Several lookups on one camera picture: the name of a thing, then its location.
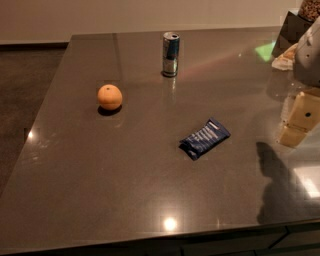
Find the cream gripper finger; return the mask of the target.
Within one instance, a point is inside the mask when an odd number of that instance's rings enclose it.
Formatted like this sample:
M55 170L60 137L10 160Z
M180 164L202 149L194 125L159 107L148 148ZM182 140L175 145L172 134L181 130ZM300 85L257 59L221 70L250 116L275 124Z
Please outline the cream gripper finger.
M301 91L289 98L278 142L297 147L320 123L320 91Z

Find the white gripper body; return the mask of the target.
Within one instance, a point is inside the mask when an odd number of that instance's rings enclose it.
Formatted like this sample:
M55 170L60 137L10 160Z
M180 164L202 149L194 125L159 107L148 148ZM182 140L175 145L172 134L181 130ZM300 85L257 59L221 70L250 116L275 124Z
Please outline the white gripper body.
M298 41L293 72L301 83L320 87L320 17Z

